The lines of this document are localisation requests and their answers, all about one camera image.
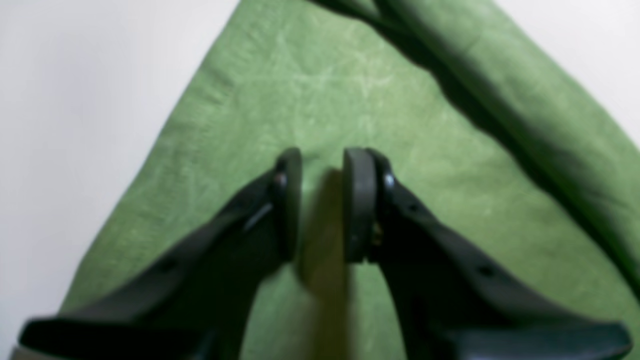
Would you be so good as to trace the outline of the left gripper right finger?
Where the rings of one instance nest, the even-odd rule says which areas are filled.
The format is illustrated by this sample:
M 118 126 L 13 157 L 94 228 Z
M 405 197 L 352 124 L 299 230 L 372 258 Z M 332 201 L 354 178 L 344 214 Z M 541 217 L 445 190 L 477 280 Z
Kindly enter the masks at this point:
M 343 151 L 344 259 L 377 265 L 409 360 L 621 360 L 620 322 L 548 300 L 443 224 L 373 148 Z

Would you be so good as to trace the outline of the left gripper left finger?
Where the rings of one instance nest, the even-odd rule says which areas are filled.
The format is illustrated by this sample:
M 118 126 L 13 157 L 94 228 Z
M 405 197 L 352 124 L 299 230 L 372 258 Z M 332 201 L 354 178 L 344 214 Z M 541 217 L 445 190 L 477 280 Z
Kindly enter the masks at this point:
M 36 317 L 19 360 L 237 360 L 256 292 L 298 241 L 302 155 L 284 150 L 207 223 L 126 284 Z

